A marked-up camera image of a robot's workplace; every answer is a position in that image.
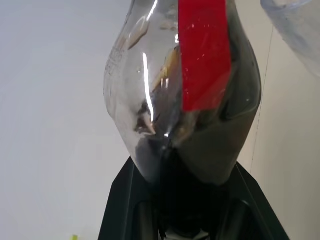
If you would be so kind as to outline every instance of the red tape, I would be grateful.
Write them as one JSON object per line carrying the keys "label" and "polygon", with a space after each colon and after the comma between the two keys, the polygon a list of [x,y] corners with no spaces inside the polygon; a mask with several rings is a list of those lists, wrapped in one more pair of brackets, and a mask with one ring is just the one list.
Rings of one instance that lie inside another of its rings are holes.
{"label": "red tape", "polygon": [[217,108],[231,72],[226,0],[179,0],[183,110]]}

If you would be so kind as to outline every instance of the white wall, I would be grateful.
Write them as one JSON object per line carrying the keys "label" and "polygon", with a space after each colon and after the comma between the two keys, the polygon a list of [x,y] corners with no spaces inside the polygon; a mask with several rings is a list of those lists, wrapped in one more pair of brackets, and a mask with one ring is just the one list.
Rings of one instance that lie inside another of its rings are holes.
{"label": "white wall", "polygon": [[130,0],[0,0],[0,239],[97,239],[129,156],[103,76]]}

